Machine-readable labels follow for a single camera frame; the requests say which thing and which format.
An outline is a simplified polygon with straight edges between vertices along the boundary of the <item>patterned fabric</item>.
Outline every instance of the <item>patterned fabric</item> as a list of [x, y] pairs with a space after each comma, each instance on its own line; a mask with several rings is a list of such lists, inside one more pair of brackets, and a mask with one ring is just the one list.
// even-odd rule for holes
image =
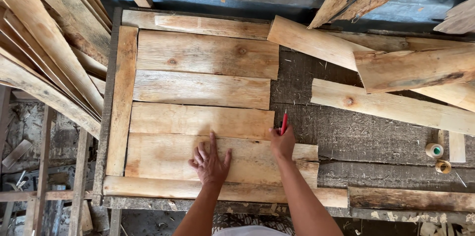
[[212, 233], [215, 234], [223, 228], [248, 225], [264, 226], [288, 235], [295, 236], [294, 225], [290, 217], [232, 213], [215, 213], [213, 216]]

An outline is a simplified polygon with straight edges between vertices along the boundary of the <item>masking tape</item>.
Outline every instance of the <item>masking tape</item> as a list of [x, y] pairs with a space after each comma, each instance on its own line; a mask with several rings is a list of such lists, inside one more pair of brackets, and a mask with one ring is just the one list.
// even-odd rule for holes
[[432, 158], [441, 158], [444, 154], [444, 148], [437, 143], [429, 143], [426, 145], [426, 154]]
[[452, 170], [452, 166], [448, 161], [437, 160], [436, 162], [436, 171], [444, 174], [449, 173]]

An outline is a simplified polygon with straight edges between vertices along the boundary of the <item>hand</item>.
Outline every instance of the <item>hand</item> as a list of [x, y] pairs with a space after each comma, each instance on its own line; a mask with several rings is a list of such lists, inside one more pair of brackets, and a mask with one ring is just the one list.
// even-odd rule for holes
[[204, 142], [200, 142], [193, 150], [194, 159], [188, 160], [188, 164], [198, 173], [199, 180], [203, 185], [216, 184], [221, 186], [228, 177], [229, 166], [231, 164], [231, 152], [226, 151], [224, 163], [217, 156], [216, 138], [214, 133], [210, 133], [210, 153], [206, 152]]
[[279, 161], [292, 161], [292, 153], [294, 152], [295, 136], [292, 125], [287, 125], [284, 134], [280, 136], [281, 128], [269, 129], [270, 132], [270, 149], [272, 154]]

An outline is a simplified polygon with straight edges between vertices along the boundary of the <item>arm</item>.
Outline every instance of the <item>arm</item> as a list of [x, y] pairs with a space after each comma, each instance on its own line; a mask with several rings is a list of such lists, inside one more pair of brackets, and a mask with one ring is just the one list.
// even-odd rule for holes
[[343, 236], [333, 217], [313, 194], [312, 189], [292, 161], [295, 145], [293, 127], [289, 125], [282, 136], [280, 136], [280, 129], [269, 129], [269, 131], [272, 154], [276, 157], [279, 166], [295, 234], [299, 236], [315, 234]]
[[193, 150], [194, 159], [188, 161], [188, 164], [198, 173], [203, 187], [173, 236], [211, 235], [214, 208], [224, 180], [228, 177], [231, 149], [228, 149], [223, 163], [217, 156], [216, 139], [212, 132], [210, 140], [209, 154], [204, 148], [204, 143], [200, 142]]

